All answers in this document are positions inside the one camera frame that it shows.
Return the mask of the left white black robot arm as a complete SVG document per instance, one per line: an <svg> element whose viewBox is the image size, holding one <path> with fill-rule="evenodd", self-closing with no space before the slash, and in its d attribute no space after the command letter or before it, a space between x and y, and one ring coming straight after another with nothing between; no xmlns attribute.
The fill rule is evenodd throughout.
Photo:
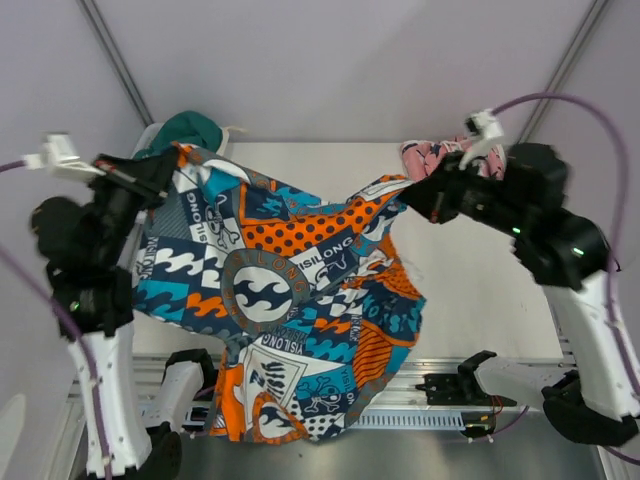
<svg viewBox="0 0 640 480"><path fill-rule="evenodd" d="M217 376L203 349L173 354L147 413L134 381L132 275L118 262L138 214L168 195L179 152L143 160L99 155L58 172L93 192L80 205L52 197L31 215L46 259L47 294L79 380L87 429L87 479L174 479L180 430L194 399L209 398Z"/></svg>

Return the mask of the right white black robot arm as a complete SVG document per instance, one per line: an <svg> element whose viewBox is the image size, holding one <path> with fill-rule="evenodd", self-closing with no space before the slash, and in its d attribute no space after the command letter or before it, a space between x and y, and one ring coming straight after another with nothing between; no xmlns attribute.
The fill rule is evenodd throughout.
<svg viewBox="0 0 640 480"><path fill-rule="evenodd" d="M543 368L478 352L457 368L458 395L506 398L541 410L569 441L620 447L639 432L639 361L615 304L610 247L593 221L566 209L568 177L548 145L512 146L501 179L455 152L400 200L434 224L465 215L509 235L573 354L571 368Z"/></svg>

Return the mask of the blue patterned shorts pile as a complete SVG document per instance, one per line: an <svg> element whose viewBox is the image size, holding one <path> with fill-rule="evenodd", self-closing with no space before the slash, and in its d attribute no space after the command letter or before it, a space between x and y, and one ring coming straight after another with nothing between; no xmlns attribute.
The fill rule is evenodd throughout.
<svg viewBox="0 0 640 480"><path fill-rule="evenodd" d="M419 337L426 300L390 236L407 178L329 203L191 144L177 153L143 228L135 308L223 342L211 435L340 435Z"/></svg>

